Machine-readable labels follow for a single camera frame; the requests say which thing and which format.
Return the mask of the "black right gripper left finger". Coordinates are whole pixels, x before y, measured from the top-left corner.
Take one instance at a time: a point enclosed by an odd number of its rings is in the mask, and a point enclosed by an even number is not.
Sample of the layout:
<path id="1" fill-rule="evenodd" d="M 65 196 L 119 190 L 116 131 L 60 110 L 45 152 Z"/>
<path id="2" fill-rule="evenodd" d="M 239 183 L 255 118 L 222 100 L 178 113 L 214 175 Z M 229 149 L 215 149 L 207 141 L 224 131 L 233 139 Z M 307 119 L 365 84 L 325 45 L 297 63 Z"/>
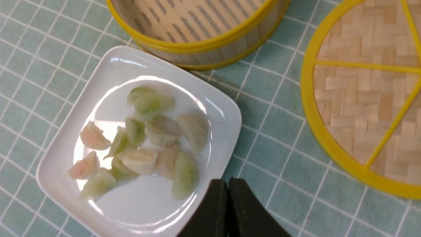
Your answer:
<path id="1" fill-rule="evenodd" d="M 222 179 L 212 179 L 197 210 L 178 237 L 226 237 L 228 188 Z"/>

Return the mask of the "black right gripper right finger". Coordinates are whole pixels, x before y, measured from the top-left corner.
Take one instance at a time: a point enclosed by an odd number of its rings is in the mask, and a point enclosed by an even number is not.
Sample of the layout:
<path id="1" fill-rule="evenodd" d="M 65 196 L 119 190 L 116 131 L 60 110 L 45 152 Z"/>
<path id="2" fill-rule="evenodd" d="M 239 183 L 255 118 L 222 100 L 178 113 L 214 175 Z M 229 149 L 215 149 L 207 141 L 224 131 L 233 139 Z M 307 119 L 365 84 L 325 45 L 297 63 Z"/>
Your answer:
<path id="1" fill-rule="evenodd" d="M 232 177 L 228 191 L 229 237 L 290 237 L 266 211 L 244 179 Z"/>

